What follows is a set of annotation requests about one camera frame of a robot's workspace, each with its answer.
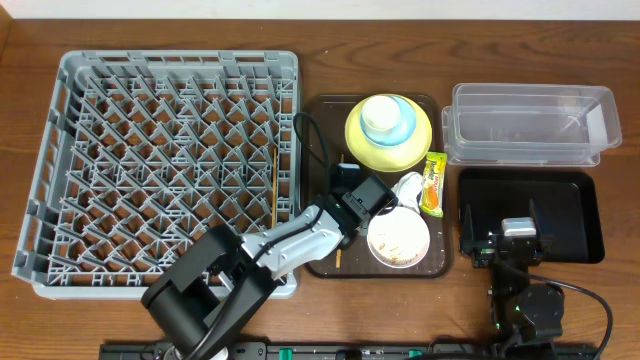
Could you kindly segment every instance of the yellow snack package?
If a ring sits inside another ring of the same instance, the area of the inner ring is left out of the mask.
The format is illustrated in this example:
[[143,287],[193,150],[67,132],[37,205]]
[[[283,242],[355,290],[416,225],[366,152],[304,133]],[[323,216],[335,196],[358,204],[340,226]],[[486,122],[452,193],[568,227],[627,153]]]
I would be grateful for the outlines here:
[[427,164],[424,167],[424,185],[420,208],[425,213],[442,217],[442,188],[444,187],[444,170],[447,167],[447,154],[428,152]]

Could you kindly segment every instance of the gray plastic dish rack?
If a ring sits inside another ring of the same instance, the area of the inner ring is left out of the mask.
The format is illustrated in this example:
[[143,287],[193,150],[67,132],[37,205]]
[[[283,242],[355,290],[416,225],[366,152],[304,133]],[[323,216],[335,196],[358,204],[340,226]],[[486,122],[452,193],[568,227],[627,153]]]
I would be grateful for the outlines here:
[[[67,53],[12,274],[47,298],[140,299],[209,227],[269,228],[274,170],[277,220],[293,218],[300,94],[287,51]],[[272,298],[296,288],[290,273]]]

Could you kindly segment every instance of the wooden table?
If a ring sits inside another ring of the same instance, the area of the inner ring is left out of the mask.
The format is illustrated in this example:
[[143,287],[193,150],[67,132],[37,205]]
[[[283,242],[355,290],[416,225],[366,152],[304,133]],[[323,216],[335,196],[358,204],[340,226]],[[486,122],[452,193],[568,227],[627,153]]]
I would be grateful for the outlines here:
[[[598,265],[543,264],[533,271],[604,296],[615,314],[606,359],[638,357],[640,23],[14,21],[0,62],[0,358],[93,359],[105,341],[162,336],[138,302],[46,300],[10,275],[57,66],[74,49],[291,50],[300,58],[307,101],[329,93],[412,92],[444,106],[461,82],[611,88],[623,144],[587,170],[596,182],[607,256]],[[455,189],[453,176],[448,186]],[[297,295],[269,301],[244,332],[306,342],[489,336],[489,285],[488,271],[473,270],[459,255],[435,281],[328,281],[303,271]],[[568,292],[563,325],[563,340],[599,344],[605,314],[594,300]]]

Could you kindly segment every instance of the yellow bowl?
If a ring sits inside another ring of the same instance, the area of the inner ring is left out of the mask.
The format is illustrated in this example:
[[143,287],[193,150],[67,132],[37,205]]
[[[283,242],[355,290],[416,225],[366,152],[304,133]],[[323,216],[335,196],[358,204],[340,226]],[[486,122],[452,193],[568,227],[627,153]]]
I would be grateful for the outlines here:
[[416,113],[416,129],[411,137],[396,146],[380,146],[369,141],[360,126],[362,107],[369,99],[366,98],[359,102],[347,117],[344,127],[347,146],[362,165],[373,170],[382,172],[407,170],[427,155],[431,146],[431,122],[424,110],[412,100],[400,95],[383,95],[397,96],[411,105]]

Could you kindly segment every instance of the brown tray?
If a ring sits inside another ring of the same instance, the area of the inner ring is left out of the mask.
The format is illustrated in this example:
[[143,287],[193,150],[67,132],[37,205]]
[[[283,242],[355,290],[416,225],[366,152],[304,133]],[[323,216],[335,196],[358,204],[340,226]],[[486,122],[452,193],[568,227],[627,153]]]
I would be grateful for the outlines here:
[[[442,137],[439,131],[441,128],[440,109],[436,102],[426,95],[405,96],[420,105],[429,116],[431,126],[434,129],[430,150],[442,151]],[[345,162],[357,163],[357,160],[347,148],[344,139],[344,124],[351,109],[366,97],[365,95],[321,95],[314,98],[311,105],[307,107],[310,109],[311,116],[318,121],[320,129],[326,137],[329,145],[330,163],[339,162],[341,155],[344,155]],[[320,145],[315,136],[307,136],[307,138],[311,149],[319,152]],[[372,171],[364,166],[363,171],[375,173],[391,187],[409,171],[422,173],[424,165],[425,162],[421,161],[413,168],[398,173],[381,173]],[[305,184],[302,188],[303,204],[308,203],[312,196],[323,191],[323,172],[323,168],[313,161],[308,154],[303,155],[301,169],[302,184]],[[445,207],[447,206],[446,194],[447,188],[445,187],[443,194],[445,199],[443,205]],[[422,218],[429,227],[431,244],[427,255],[415,266],[406,269],[394,269],[381,264],[369,251],[367,239],[363,236],[358,236],[349,248],[342,251],[339,268],[336,267],[335,251],[322,260],[308,263],[307,268],[313,275],[321,278],[438,278],[446,274],[453,264],[454,256],[449,235],[450,228],[444,218],[435,218],[425,214],[422,214]]]

